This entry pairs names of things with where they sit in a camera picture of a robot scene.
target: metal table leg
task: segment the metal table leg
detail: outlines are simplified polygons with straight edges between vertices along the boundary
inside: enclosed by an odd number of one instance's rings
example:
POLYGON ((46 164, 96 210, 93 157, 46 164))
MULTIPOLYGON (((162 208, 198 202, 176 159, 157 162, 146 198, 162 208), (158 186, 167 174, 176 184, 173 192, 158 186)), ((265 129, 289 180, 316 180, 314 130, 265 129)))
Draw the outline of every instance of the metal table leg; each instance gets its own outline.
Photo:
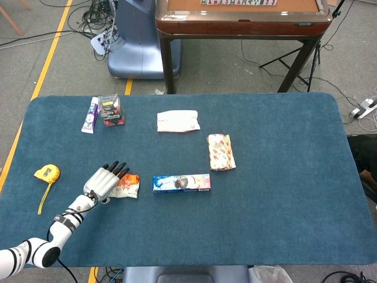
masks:
POLYGON ((300 52, 298 53, 295 61, 293 62, 291 68, 289 69, 287 75, 285 76, 282 85, 280 86, 278 93, 286 93, 289 88, 292 86, 296 77, 300 74, 302 67, 304 66, 305 62, 316 48, 317 43, 321 39, 320 37, 315 37, 312 40, 306 40, 303 47, 301 48, 300 52))
POLYGON ((170 39, 160 38, 161 56, 163 59, 166 94, 174 94, 173 62, 171 59, 170 39))

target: power strip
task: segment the power strip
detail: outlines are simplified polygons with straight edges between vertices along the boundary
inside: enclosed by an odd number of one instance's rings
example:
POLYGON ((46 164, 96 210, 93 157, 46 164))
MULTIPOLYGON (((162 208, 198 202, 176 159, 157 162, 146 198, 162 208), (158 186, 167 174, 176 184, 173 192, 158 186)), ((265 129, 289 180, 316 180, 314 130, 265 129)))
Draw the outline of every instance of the power strip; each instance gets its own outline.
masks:
POLYGON ((360 103, 360 107, 354 109, 354 111, 351 112, 351 115, 355 119, 362 119, 376 108, 377 100, 373 101, 372 99, 367 98, 360 103))
POLYGON ((104 42, 106 32, 107 31, 104 31, 90 40, 90 44, 98 55, 105 55, 106 53, 104 42))

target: red and white package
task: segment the red and white package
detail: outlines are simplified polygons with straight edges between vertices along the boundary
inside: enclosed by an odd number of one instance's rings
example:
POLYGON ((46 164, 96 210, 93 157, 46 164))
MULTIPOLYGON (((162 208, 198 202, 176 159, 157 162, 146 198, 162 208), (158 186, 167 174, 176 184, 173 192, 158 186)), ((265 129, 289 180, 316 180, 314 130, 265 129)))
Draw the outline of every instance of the red and white package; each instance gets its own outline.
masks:
POLYGON ((228 134, 210 134, 207 138, 210 152, 211 170, 230 170, 236 168, 230 136, 228 134))

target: white plastic bag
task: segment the white plastic bag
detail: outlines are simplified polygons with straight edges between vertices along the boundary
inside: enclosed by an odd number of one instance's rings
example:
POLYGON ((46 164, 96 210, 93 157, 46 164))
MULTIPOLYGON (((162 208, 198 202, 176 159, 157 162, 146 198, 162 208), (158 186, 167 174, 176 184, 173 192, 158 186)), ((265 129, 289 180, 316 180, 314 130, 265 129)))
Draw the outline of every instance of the white plastic bag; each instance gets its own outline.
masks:
POLYGON ((251 283, 293 283, 288 273, 279 265, 257 265, 249 269, 251 283))

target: yellow tape measure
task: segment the yellow tape measure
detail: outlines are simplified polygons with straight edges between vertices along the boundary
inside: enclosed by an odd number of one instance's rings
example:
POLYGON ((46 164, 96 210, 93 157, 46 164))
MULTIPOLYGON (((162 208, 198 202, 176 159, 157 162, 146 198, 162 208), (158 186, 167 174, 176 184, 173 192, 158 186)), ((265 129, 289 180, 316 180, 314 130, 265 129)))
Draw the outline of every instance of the yellow tape measure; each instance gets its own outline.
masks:
POLYGON ((43 180, 48 183, 48 187, 42 197, 41 203, 39 204, 38 214, 42 214, 43 204, 47 198, 48 192, 53 183, 59 178, 60 170, 53 164, 45 165, 38 171, 34 173, 34 177, 43 180))

